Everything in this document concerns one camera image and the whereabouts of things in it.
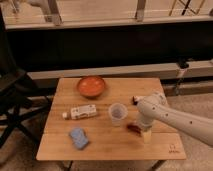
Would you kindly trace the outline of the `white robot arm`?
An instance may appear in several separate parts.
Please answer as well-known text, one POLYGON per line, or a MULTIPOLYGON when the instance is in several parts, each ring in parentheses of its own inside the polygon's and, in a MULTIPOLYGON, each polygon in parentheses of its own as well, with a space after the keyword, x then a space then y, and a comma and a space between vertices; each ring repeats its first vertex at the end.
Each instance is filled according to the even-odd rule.
POLYGON ((158 120, 213 147, 213 119, 167 107, 166 97, 159 92, 137 96, 136 103, 137 123, 144 131, 150 130, 153 121, 158 120))

